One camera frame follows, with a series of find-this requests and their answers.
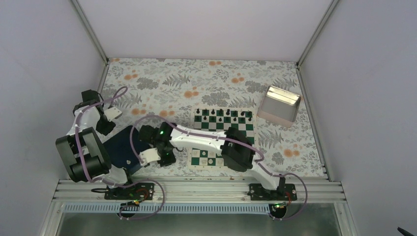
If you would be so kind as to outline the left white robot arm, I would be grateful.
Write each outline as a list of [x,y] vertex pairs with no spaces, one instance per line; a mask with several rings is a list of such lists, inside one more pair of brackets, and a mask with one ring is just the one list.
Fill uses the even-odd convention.
[[105,108],[104,103],[112,103],[113,99],[104,100],[95,90],[82,92],[82,100],[73,109],[71,129],[55,142],[69,178],[74,182],[103,181],[108,187],[117,188],[124,199],[133,198],[137,185],[125,169],[111,163],[98,136],[113,131],[114,120],[121,117],[122,111],[113,105]]

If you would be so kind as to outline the black chess pieces row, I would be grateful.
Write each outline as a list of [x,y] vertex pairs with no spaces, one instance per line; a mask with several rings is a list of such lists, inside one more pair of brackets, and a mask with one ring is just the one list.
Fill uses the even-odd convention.
[[251,110],[238,108],[196,108],[193,111],[194,122],[254,124],[256,118]]

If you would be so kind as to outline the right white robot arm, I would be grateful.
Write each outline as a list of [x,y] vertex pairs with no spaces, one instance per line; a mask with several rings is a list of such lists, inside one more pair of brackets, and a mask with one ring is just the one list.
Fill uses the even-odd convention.
[[262,164],[264,154],[236,128],[210,132],[163,122],[159,128],[143,125],[139,130],[139,140],[151,145],[151,148],[135,153],[142,166],[151,162],[170,165],[175,161],[174,149],[206,150],[221,156],[227,168],[249,172],[266,190],[270,199],[279,200],[285,194],[285,177],[269,171]]

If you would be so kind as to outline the dark blue plastic tray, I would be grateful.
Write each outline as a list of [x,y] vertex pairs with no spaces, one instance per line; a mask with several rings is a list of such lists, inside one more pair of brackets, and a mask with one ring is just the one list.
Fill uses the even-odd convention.
[[140,164],[139,153],[152,148],[147,142],[139,140],[139,131],[132,125],[124,128],[103,145],[111,161],[109,173],[103,177],[112,182],[127,180],[129,176],[144,168]]

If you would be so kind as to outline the green white chess board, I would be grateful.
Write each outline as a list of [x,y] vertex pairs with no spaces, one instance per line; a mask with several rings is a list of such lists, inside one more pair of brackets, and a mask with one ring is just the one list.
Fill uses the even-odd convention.
[[[192,120],[193,118],[193,111],[194,109],[196,109],[198,107],[193,107],[191,109],[191,127],[194,129],[199,129],[199,130],[204,130],[204,131],[209,131],[209,132],[220,132],[220,131],[227,131],[230,127],[236,128],[238,129],[242,134],[244,134],[248,140],[252,143],[252,146],[257,147],[258,146],[258,135],[257,135],[257,118],[256,118],[256,123],[254,124],[232,124],[232,123],[199,123],[199,122],[194,122]],[[238,108],[238,109],[248,109],[251,110],[253,112],[255,112],[254,109],[251,108]],[[221,157],[220,155],[216,154],[214,151],[206,151],[206,155],[201,156],[201,151],[203,149],[198,149],[198,148],[192,148],[188,150],[188,157],[187,157],[187,161],[188,161],[188,167],[191,169],[196,169],[196,170],[209,170],[209,169],[213,169],[213,170],[220,170],[220,169],[225,169],[226,168],[226,164],[224,161],[224,158]],[[200,162],[200,158],[207,158],[209,159],[214,159],[214,164],[210,165],[209,163],[206,166],[200,166],[199,162]]]

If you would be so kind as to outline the silver metal tin box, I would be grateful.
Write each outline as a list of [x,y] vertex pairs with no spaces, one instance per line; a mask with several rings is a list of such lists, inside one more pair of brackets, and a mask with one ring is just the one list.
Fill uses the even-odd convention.
[[290,128],[296,121],[300,103],[300,95],[275,86],[268,86],[257,116]]

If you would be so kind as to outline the aluminium rail frame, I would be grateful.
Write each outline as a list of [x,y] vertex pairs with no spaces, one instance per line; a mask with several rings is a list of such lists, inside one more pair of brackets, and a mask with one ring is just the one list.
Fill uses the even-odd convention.
[[163,206],[161,213],[259,213],[270,206],[288,203],[291,208],[308,204],[341,204],[346,202],[341,183],[324,179],[298,179],[289,177],[289,193],[283,200],[266,200],[258,194],[253,179],[238,178],[180,178],[158,177],[153,188],[145,194],[140,191],[128,199],[106,199],[104,193],[92,189],[104,189],[102,183],[73,183],[60,180],[53,195],[54,202],[61,202],[66,212],[114,212],[122,205],[132,204],[146,196],[138,206],[128,208],[128,213],[153,213]]

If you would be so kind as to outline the floral patterned table mat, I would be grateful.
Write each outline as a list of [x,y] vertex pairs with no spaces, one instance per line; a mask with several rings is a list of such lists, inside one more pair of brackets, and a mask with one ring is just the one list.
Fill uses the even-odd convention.
[[[113,58],[101,94],[109,98],[123,86],[128,90],[114,102],[122,116],[113,133],[145,115],[145,125],[166,118],[192,127],[195,108],[249,108],[255,115],[269,86],[302,93],[296,65],[281,61]],[[290,128],[259,118],[255,134],[273,172],[325,177],[304,102]]]

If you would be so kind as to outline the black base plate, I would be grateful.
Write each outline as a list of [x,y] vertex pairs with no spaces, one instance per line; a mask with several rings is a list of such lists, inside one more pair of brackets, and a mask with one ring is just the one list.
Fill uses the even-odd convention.
[[268,190],[260,183],[252,183],[249,184],[247,195],[252,201],[296,201],[298,199],[294,184],[285,184],[283,190],[279,187],[277,190]]
[[152,200],[154,193],[154,183],[142,182],[128,188],[107,188],[105,200],[127,200],[143,201]]

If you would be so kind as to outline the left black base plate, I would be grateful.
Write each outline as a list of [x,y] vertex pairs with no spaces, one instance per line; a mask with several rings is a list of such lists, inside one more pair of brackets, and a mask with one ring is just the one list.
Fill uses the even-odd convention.
[[128,188],[107,188],[105,200],[127,200],[143,201],[152,200],[154,193],[154,183],[142,182]]

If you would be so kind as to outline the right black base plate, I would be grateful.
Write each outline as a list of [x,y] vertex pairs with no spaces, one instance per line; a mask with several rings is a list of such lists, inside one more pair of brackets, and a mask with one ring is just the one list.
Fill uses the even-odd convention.
[[279,187],[277,190],[268,190],[260,183],[252,183],[249,184],[247,195],[252,201],[296,201],[298,199],[294,184],[285,184],[283,190]]

